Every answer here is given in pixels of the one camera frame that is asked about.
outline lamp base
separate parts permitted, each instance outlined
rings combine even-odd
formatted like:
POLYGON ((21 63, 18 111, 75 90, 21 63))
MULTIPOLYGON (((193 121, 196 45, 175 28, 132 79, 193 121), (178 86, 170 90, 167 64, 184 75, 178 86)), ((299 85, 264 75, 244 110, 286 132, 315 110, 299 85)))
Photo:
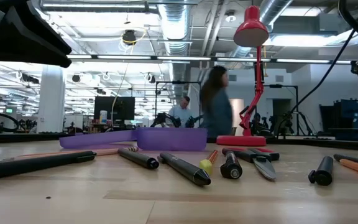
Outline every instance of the lamp base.
POLYGON ((225 146, 266 146, 261 136, 218 136, 216 144, 225 146))

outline long dark hair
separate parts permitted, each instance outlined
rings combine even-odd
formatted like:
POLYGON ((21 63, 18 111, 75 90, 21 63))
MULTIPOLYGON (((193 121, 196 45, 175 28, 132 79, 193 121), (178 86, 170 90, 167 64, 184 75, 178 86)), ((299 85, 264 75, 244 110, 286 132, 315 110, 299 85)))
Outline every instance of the long dark hair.
POLYGON ((222 66, 215 66, 209 73, 207 81, 204 83, 201 88, 201 107, 203 111, 210 110, 211 100, 215 94, 221 89, 224 88, 222 82, 222 76, 227 72, 222 66))

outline man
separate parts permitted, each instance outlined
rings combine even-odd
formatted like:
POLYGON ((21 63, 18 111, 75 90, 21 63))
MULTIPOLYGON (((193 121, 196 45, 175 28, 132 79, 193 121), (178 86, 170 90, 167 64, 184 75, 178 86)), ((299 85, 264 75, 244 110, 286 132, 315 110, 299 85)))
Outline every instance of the man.
MULTIPOLYGON (((181 99, 180 104, 174 106, 170 109, 169 115, 173 116, 174 118, 180 118, 181 128, 185 128, 186 122, 191 116, 190 110, 187 109, 187 106, 189 105, 190 98, 188 96, 185 96, 181 99)), ((174 128, 174 125, 172 124, 172 121, 169 119, 166 119, 166 123, 170 128, 174 128)))

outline blue shirt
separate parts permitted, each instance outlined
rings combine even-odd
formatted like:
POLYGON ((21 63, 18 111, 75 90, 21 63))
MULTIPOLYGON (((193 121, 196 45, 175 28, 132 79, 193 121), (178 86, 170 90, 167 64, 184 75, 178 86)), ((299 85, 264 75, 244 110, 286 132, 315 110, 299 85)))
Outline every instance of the blue shirt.
POLYGON ((233 114, 224 88, 215 94, 209 108, 210 110, 204 110, 204 121, 200 126, 208 130, 208 137, 216 138, 220 135, 231 135, 233 114))
MULTIPOLYGON (((185 128, 186 122, 187 120, 189 120, 191 113, 190 110, 188 110, 187 108, 182 109, 180 105, 176 105, 169 110, 169 115, 173 116, 174 118, 180 118, 180 127, 185 128)), ((167 122, 167 124, 172 124, 169 119, 167 119, 165 122, 167 122)))

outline purple plastic tray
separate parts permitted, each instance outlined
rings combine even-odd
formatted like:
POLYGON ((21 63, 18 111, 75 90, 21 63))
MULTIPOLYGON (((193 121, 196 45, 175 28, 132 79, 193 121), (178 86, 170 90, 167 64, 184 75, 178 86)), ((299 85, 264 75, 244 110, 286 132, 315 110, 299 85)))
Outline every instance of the purple plastic tray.
POLYGON ((84 134, 60 138, 60 146, 65 149, 80 149, 85 146, 93 146, 93 149, 100 148, 97 145, 105 145, 112 142, 134 141, 135 131, 113 131, 99 134, 84 134))
POLYGON ((207 131, 203 128, 139 128, 137 146, 151 151, 202 151, 207 131))

